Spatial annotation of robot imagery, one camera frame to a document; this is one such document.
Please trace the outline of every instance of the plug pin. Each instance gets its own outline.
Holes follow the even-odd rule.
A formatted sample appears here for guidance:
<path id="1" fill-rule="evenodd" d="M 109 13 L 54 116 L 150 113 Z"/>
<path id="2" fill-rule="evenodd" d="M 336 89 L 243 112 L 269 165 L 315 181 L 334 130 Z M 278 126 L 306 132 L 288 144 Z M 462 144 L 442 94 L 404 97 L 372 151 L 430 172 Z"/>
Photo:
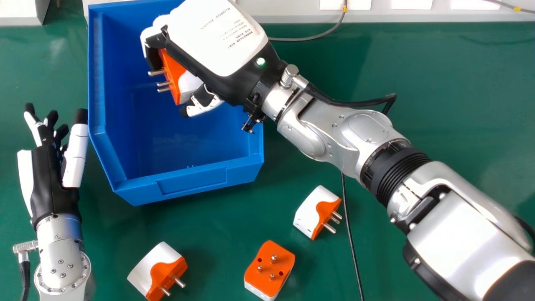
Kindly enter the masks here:
<path id="1" fill-rule="evenodd" d="M 170 91 L 170 90 L 171 90 L 171 88 L 169 86 L 167 86 L 165 88 L 160 88 L 160 89 L 158 89 L 156 91 L 158 91 L 158 93 L 161 93 L 161 92 L 167 92 L 167 91 Z"/>
<path id="2" fill-rule="evenodd" d="M 340 224 L 340 221 L 336 219 L 336 217 L 331 216 L 331 221 L 335 222 L 336 224 Z"/>
<path id="3" fill-rule="evenodd" d="M 327 224 L 327 223 L 324 223 L 323 224 L 323 227 L 325 227 L 325 229 L 329 230 L 330 233 L 332 234 L 335 234 L 336 233 L 336 229 L 333 228 L 331 225 Z"/>
<path id="4" fill-rule="evenodd" d="M 160 70 L 154 70 L 154 71 L 149 71 L 147 72 L 147 74 L 150 76 L 150 77 L 153 77 L 153 76 L 158 76 L 160 74 L 164 74 L 165 73 L 165 70 L 163 69 L 160 69 Z"/>
<path id="5" fill-rule="evenodd" d="M 168 290 L 166 290 L 166 289 L 164 289 L 164 288 L 160 288 L 160 289 L 162 290 L 162 292 L 164 292 L 164 294 L 165 294 L 166 296 L 169 297 L 169 296 L 171 295 L 171 293 L 170 293 Z"/>
<path id="6" fill-rule="evenodd" d="M 180 286 L 181 288 L 185 288 L 186 284 L 182 282 L 182 280 L 178 279 L 177 277 L 173 277 L 174 281 Z"/>
<path id="7" fill-rule="evenodd" d="M 340 213 L 338 213 L 338 212 L 336 212 L 336 211 L 333 211 L 333 215 L 334 215 L 334 217 L 336 217 L 337 219 L 342 220 L 342 216 L 340 215 Z"/>

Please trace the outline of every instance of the black ribbed joint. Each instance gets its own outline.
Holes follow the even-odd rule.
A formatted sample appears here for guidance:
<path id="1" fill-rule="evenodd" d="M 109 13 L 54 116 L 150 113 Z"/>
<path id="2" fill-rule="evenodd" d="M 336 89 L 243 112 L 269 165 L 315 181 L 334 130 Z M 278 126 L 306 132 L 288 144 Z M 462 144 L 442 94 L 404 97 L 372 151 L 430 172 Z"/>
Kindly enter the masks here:
<path id="1" fill-rule="evenodd" d="M 428 162 L 429 157 L 406 141 L 395 142 L 368 160 L 361 182 L 386 207 L 403 180 Z"/>

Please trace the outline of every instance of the blue container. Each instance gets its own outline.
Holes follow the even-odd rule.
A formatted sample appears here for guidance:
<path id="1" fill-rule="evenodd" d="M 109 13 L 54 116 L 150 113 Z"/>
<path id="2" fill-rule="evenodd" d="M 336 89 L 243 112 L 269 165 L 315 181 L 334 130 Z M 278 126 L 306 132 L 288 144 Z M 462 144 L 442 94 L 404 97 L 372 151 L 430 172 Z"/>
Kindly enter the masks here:
<path id="1" fill-rule="evenodd" d="M 137 206 L 252 182 L 264 163 L 263 125 L 222 104 L 183 118 L 147 76 L 139 35 L 181 1 L 89 7 L 89 136 L 113 191 Z"/>

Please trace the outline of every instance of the green table surface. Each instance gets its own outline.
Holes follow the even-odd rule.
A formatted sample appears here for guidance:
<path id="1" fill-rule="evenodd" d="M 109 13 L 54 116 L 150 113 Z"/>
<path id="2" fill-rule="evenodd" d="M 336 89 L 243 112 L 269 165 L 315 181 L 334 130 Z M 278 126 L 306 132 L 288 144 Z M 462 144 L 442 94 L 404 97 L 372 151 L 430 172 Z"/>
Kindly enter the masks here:
<path id="1" fill-rule="evenodd" d="M 62 5 L 51 5 L 43 27 L 0 28 L 2 300 L 18 299 L 21 290 L 12 244 L 35 238 L 16 162 L 16 152 L 34 144 L 24 103 L 34 102 L 41 116 L 57 109 L 67 123 L 87 103 L 87 24 L 80 4 Z M 268 25 L 266 31 L 302 36 L 328 27 Z M 390 113 L 397 130 L 535 224 L 533 23 L 346 24 L 324 39 L 275 47 L 337 99 L 398 93 Z M 173 287 L 167 299 L 257 300 L 244 289 L 243 274 L 268 239 L 296 255 L 278 300 L 357 300 L 343 225 L 316 241 L 292 227 L 299 204 L 320 184 L 341 193 L 336 168 L 303 156 L 271 122 L 265 164 L 253 183 L 141 207 L 111 191 L 90 148 L 80 210 L 97 279 L 94 300 L 143 300 L 126 276 L 161 241 L 189 265 L 186 289 Z M 403 261 L 404 235 L 385 209 L 351 179 L 348 199 L 366 299 L 436 299 Z M 35 269 L 37 255 L 31 259 Z M 30 300 L 37 300 L 33 284 Z"/>

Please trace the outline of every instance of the robotic arm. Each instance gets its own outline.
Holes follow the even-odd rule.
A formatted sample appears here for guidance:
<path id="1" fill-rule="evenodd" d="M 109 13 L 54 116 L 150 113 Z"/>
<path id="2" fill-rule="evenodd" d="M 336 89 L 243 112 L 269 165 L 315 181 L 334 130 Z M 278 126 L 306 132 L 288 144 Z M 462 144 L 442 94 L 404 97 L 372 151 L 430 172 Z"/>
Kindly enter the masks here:
<path id="1" fill-rule="evenodd" d="M 146 54 L 165 50 L 207 91 L 243 106 L 245 131 L 269 118 L 304 155 L 368 189 L 406 235 L 405 261 L 442 300 L 535 296 L 533 246 L 511 214 L 411 145 L 384 114 L 316 89 L 234 2 L 185 0 L 141 40 Z M 152 72 L 162 68 L 157 55 L 146 57 Z"/>
<path id="2" fill-rule="evenodd" d="M 36 148 L 17 153 L 20 187 L 37 240 L 13 246 L 23 281 L 22 301 L 28 298 L 28 253 L 39 251 L 34 283 L 41 301 L 86 301 L 93 297 L 95 281 L 89 257 L 84 253 L 78 188 L 88 145 L 87 110 L 76 112 L 68 144 L 61 141 L 67 125 L 54 130 L 58 120 L 51 111 L 44 121 L 26 104 L 24 119 Z"/>

